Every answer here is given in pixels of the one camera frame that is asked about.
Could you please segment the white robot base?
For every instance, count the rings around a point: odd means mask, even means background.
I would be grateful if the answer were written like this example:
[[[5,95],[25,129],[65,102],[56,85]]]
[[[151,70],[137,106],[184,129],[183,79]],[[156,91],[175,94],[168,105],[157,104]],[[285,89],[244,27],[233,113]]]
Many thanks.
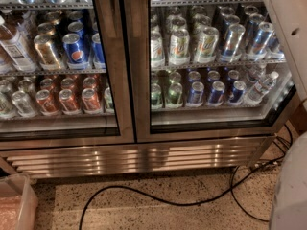
[[[307,230],[307,132],[291,145],[282,162],[269,230]]]

